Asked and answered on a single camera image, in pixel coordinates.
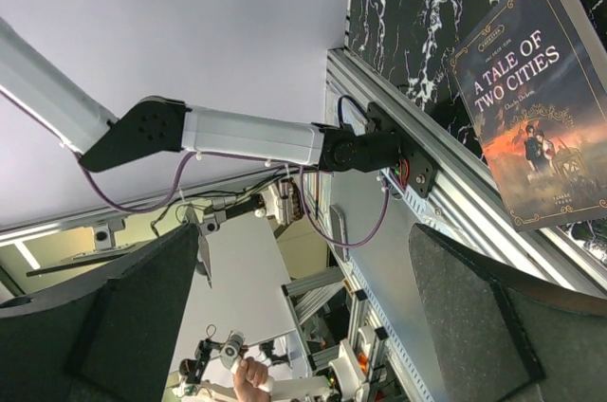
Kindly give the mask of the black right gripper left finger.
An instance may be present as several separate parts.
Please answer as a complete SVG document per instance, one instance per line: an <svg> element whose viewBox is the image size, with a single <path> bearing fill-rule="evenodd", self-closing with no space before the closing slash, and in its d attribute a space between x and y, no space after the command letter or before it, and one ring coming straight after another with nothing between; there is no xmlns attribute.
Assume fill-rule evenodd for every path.
<svg viewBox="0 0 607 402"><path fill-rule="evenodd" d="M188 224L1 305L4 401L159 401L196 255Z"/></svg>

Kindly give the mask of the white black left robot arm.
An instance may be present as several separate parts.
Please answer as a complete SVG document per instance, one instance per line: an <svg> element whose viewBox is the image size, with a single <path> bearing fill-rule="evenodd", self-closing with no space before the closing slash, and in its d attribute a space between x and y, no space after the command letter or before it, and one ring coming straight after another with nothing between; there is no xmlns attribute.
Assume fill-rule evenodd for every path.
<svg viewBox="0 0 607 402"><path fill-rule="evenodd" d="M260 118L150 96L116 118L23 39L1 24L1 91L91 173L161 152L276 161L322 172L363 173L395 165L401 139L391 130L351 130Z"/></svg>

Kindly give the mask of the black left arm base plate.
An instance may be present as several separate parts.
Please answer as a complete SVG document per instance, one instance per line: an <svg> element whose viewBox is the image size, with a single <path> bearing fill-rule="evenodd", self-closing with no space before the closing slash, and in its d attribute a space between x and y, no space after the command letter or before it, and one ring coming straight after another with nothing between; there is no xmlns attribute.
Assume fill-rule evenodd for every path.
<svg viewBox="0 0 607 402"><path fill-rule="evenodd" d="M376 130L388 131L397 137L400 143L399 160L405 158L410 164L411 174L407 187L411 187L422 199L427 198L432 191L439 168L434 158L408 133L404 126L394 120L377 102L368 103L367 116L369 118L368 126L373 124Z"/></svg>

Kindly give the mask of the operator hand in background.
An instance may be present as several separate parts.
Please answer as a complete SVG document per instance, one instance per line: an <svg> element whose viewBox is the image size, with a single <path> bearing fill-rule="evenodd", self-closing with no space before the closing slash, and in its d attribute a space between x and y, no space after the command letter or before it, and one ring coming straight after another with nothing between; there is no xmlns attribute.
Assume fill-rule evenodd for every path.
<svg viewBox="0 0 607 402"><path fill-rule="evenodd" d="M260 386L267 382L268 367L252 357L243 358L232 376L233 389L239 402L269 402L269 393Z"/></svg>

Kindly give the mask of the dark tale two cities book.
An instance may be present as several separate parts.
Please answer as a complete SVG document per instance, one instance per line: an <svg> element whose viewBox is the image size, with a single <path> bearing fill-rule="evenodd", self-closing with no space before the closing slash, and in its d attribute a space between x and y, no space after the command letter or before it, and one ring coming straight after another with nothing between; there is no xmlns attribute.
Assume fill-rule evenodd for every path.
<svg viewBox="0 0 607 402"><path fill-rule="evenodd" d="M606 215L606 50L581 0L501 0L451 56L518 231Z"/></svg>

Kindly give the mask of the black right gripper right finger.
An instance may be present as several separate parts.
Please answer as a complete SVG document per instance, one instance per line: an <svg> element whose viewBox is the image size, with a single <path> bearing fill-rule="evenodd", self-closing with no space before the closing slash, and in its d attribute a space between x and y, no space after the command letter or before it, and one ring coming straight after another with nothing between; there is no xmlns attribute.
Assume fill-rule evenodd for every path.
<svg viewBox="0 0 607 402"><path fill-rule="evenodd" d="M409 250L448 400L605 400L605 299L421 224Z"/></svg>

